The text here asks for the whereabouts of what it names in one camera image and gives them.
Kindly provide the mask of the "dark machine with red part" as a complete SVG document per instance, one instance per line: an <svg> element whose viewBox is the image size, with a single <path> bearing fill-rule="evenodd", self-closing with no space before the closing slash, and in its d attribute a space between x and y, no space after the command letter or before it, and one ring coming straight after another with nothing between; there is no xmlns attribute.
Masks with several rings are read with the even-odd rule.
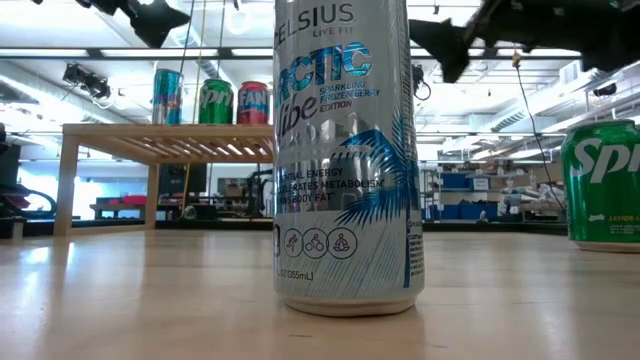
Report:
<svg viewBox="0 0 640 360"><path fill-rule="evenodd" d="M29 220L52 219L57 210L51 196L18 183L20 151L19 146L0 141L0 240L21 238ZM44 199L48 208L29 210L29 196Z"/></svg>

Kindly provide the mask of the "wooden slatted shelf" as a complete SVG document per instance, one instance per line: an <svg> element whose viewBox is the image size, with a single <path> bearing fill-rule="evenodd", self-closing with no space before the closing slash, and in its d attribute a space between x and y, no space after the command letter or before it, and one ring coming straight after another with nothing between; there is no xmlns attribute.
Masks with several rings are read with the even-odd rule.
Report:
<svg viewBox="0 0 640 360"><path fill-rule="evenodd" d="M142 225L72 227L75 177L81 147L148 167ZM269 164L273 161L274 149L274 129L271 125L65 124L62 129L53 235L64 238L99 232L153 230L156 228L161 165Z"/></svg>

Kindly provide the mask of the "slim blue silver can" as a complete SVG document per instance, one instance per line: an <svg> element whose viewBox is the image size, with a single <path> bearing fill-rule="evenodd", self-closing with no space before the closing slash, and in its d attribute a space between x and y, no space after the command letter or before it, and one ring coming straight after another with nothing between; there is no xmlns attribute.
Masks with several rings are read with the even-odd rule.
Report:
<svg viewBox="0 0 640 360"><path fill-rule="evenodd" d="M170 101L170 109L164 116L153 116L153 124L179 125L182 121L182 92L184 76L177 71L158 69L154 74L153 98L166 97Z"/></svg>

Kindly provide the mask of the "bench with red top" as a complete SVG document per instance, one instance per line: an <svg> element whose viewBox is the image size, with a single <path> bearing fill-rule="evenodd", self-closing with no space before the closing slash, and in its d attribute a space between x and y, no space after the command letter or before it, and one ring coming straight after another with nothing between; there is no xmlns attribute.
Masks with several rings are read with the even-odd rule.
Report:
<svg viewBox="0 0 640 360"><path fill-rule="evenodd" d="M145 195L126 195L123 197L99 197L90 208L94 219L144 219L146 209Z"/></svg>

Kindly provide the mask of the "tall silver Celsius can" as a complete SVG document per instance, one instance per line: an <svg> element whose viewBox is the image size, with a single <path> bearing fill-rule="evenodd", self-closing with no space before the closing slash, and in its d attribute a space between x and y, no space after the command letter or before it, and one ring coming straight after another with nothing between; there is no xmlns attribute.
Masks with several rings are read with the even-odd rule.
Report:
<svg viewBox="0 0 640 360"><path fill-rule="evenodd" d="M274 288L387 315L425 283L406 0L275 0Z"/></svg>

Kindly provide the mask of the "orange Fanta can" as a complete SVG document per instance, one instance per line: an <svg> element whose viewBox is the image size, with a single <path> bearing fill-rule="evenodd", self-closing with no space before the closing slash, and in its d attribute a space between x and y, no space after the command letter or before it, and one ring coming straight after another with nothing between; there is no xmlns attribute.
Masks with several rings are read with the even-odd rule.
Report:
<svg viewBox="0 0 640 360"><path fill-rule="evenodd" d="M238 124L266 125L270 119L270 96L266 84L244 82L238 91L236 120Z"/></svg>

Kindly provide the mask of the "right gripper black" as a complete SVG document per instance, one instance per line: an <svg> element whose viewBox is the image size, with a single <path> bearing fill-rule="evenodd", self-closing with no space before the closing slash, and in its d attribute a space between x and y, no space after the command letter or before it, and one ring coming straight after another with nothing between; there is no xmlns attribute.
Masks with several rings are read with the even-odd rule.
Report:
<svg viewBox="0 0 640 360"><path fill-rule="evenodd" d="M538 47L583 53L584 40L572 15L579 0L483 0L466 27L451 20L409 20L409 37L441 65L445 83L456 83L469 65L469 46L481 38L487 48L498 41L518 43L530 53Z"/></svg>

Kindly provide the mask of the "green Sprite can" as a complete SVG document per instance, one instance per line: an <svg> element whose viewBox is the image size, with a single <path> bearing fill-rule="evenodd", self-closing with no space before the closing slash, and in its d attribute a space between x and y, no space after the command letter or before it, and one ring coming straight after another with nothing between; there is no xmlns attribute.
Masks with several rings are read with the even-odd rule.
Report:
<svg viewBox="0 0 640 360"><path fill-rule="evenodd" d="M199 124L233 123L234 92L224 80L207 79L200 89Z"/></svg>
<svg viewBox="0 0 640 360"><path fill-rule="evenodd" d="M561 163L569 239L587 251L640 253L640 128L635 122L570 128Z"/></svg>

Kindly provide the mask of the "shelving with blue bins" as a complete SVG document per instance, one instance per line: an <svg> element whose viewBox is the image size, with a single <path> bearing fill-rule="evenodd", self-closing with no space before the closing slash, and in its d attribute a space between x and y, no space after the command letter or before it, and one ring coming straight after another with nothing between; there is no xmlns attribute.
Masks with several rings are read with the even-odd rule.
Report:
<svg viewBox="0 0 640 360"><path fill-rule="evenodd" d="M563 222L558 162L422 161L420 201L426 222Z"/></svg>

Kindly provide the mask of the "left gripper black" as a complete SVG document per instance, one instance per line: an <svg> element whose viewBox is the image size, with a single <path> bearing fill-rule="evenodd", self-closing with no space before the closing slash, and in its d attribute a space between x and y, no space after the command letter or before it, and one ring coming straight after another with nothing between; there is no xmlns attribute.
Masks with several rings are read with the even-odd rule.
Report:
<svg viewBox="0 0 640 360"><path fill-rule="evenodd" d="M165 0L152 0L143 4L139 0L75 0L84 8L94 7L113 16L122 10L130 20L136 36L149 48L158 49L169 33L189 23L191 17L170 7Z"/></svg>

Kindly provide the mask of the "black monitor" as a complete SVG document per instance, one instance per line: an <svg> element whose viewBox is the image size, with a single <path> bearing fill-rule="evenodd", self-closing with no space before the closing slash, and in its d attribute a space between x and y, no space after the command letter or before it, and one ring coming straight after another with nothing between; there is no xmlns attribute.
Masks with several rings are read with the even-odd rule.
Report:
<svg viewBox="0 0 640 360"><path fill-rule="evenodd" d="M207 190L207 165L202 164L162 164L160 166L159 193L179 194L187 185L189 193Z"/></svg>

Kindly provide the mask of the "silver ventilation duct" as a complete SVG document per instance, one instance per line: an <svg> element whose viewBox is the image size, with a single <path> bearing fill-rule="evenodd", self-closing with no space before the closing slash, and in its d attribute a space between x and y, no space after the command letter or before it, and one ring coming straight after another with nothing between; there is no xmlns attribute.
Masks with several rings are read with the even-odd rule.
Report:
<svg viewBox="0 0 640 360"><path fill-rule="evenodd" d="M561 112L571 105L588 110L592 91L608 85L624 86L640 81L640 62L621 70L585 70L577 59L523 58L517 68L502 61L489 73L488 93L502 89L507 99L481 123L481 132L531 132L531 118L561 120Z"/></svg>

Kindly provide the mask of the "black aluminium table frame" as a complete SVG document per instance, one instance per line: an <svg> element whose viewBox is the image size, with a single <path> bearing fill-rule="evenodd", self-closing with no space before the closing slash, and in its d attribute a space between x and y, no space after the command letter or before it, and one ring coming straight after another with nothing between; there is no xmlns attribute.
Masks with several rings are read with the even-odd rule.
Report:
<svg viewBox="0 0 640 360"><path fill-rule="evenodd" d="M98 228L108 231L117 227L144 226L143 220L107 219L107 220L73 220L73 229ZM233 230L233 231L269 231L272 229L270 219L222 219L211 220L157 220L156 229L163 230ZM53 220L29 220L23 226L26 237L52 235ZM423 224L425 232L516 232L546 235L567 235L567 225L554 222L518 222L518 223L434 223Z"/></svg>

